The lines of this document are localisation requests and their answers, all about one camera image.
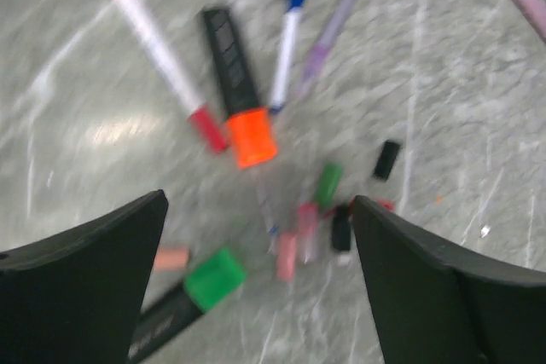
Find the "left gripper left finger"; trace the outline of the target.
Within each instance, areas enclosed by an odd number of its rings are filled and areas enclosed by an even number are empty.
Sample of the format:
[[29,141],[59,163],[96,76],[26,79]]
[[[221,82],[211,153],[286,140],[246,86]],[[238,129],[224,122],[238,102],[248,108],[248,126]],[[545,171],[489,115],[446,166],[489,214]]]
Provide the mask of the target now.
[[162,235],[157,190],[1,253],[3,363],[123,363]]

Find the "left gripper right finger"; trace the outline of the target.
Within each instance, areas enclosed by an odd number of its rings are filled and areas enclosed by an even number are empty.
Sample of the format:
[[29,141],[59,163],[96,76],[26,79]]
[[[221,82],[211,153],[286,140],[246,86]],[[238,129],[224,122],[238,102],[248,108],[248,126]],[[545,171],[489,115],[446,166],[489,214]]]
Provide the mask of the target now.
[[459,246],[366,196],[352,226],[386,363],[545,361],[545,274]]

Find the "peach pen cap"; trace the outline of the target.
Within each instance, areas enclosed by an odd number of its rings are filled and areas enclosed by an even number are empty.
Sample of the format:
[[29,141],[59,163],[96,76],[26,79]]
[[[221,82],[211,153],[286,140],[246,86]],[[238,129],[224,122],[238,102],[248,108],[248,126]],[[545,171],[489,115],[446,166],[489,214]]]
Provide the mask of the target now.
[[158,271],[185,269],[190,258],[191,251],[187,247],[162,247],[156,252],[153,269]]

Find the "small red cap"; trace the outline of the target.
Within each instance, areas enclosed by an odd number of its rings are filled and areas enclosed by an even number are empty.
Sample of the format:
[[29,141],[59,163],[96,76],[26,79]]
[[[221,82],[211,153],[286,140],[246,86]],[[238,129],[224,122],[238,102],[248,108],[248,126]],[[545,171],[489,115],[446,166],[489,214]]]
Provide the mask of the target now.
[[[342,204],[338,204],[334,207],[332,207],[331,209],[329,210],[326,210],[322,215],[324,217],[331,217],[333,216],[336,211],[339,209],[339,208],[348,208],[348,209],[351,209],[353,204],[354,204],[354,199],[351,200],[350,202],[348,203],[342,203]],[[389,211],[391,212],[394,212],[396,210],[396,207],[395,207],[395,204],[389,200],[385,200],[385,199],[378,199],[376,200],[376,203],[383,206],[384,208],[388,209]]]

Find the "pink pen cap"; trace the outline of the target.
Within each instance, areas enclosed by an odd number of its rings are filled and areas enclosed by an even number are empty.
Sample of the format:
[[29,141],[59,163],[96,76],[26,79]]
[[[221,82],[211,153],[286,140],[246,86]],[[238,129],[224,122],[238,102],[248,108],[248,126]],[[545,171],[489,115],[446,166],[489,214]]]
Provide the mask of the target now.
[[276,277],[278,280],[293,280],[297,254],[297,235],[294,232],[282,232],[278,240],[276,257]]

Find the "green marker cap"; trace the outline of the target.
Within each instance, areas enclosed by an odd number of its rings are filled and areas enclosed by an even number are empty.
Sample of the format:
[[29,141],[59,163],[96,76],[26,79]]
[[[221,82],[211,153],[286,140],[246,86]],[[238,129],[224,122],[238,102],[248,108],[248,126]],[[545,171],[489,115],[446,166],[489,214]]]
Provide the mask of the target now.
[[326,209],[329,207],[343,172],[343,166],[337,162],[327,162],[323,166],[313,195],[313,200],[319,208]]

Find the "white pen pink tip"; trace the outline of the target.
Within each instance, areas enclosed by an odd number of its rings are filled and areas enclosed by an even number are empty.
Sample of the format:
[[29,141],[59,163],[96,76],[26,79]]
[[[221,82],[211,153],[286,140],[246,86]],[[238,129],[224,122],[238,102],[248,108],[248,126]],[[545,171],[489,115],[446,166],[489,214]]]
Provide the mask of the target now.
[[544,0],[511,0],[526,18],[537,35],[545,42],[545,2]]

